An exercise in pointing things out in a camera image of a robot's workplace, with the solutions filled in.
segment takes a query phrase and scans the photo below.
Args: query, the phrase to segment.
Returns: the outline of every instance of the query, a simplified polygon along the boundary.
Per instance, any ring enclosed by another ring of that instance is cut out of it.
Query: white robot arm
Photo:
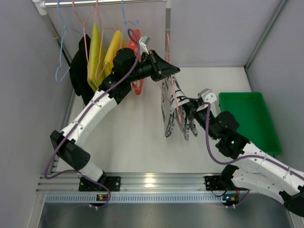
[[[90,154],[82,149],[91,131],[130,92],[132,81],[148,76],[154,81],[159,81],[180,71],[151,50],[146,60],[138,64],[124,83],[110,93],[104,94],[104,91],[113,86],[121,75],[130,69],[130,62],[133,64],[130,59],[135,57],[132,53],[133,51],[128,48],[119,50],[112,74],[102,82],[91,102],[71,124],[61,132],[54,131],[51,134],[54,148],[62,144],[58,156],[76,171],[99,183],[104,182],[106,174],[91,161]],[[238,123],[230,112],[221,112],[214,117],[208,107],[210,103],[206,103],[214,101],[214,98],[215,95],[211,90],[204,90],[199,93],[198,99],[189,98],[190,102],[184,104],[183,108],[190,120],[196,119],[206,130],[207,138],[210,136],[219,140],[216,145],[218,150],[232,159],[231,162],[219,162],[226,165],[220,176],[222,183],[272,197],[284,204],[291,212],[304,217],[304,173],[293,170],[267,155],[247,138],[238,134],[236,132]]]

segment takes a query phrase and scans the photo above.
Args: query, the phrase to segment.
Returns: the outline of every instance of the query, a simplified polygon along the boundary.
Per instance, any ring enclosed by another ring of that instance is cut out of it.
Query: metal hanging rod
[[[167,2],[167,0],[123,0],[124,3],[137,3],[137,2]],[[110,5],[110,4],[121,4],[121,0],[98,0],[98,5]],[[57,7],[57,2],[42,2],[42,7],[45,8],[53,8]],[[89,1],[74,1],[75,6],[93,6],[96,5],[95,0],[89,0]],[[68,6],[73,6],[71,1],[66,1],[66,2],[60,2],[59,6],[61,7],[68,7]]]

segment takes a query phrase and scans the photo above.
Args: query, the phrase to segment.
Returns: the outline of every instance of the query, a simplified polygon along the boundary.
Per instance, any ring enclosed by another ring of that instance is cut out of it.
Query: cable tie
[[[266,161],[267,156],[268,156],[268,154],[266,154],[266,153],[265,153],[265,156],[264,156],[264,158],[262,159],[262,161],[261,161],[261,163],[260,163],[260,166],[262,166],[262,165],[263,165],[263,163],[264,163],[264,161]]]
[[[82,124],[80,124],[77,120],[74,120],[72,123],[84,128],[84,126]]]
[[[283,179],[286,179],[286,177],[290,174],[291,168],[288,166],[288,170],[286,171],[285,175],[283,176]]]
[[[93,104],[93,105],[96,105],[98,108],[101,108],[101,104],[98,104],[94,100],[90,100],[90,103]]]

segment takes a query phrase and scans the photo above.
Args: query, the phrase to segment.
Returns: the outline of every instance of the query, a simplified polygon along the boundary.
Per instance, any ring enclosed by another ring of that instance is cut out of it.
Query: vertical pole
[[[171,29],[171,5],[172,5],[172,1],[171,0],[167,0],[166,2],[166,37],[165,37],[165,51],[166,51],[166,56],[168,57],[168,59],[170,59],[170,48],[169,48],[169,42],[168,42],[168,37],[169,39],[171,39],[170,37],[170,29]]]

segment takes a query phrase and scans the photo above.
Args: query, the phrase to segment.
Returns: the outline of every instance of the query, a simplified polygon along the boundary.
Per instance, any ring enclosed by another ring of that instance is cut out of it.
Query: green plastic bin
[[[237,132],[264,152],[275,155],[282,149],[261,93],[220,93],[221,111],[230,111],[239,128]]]

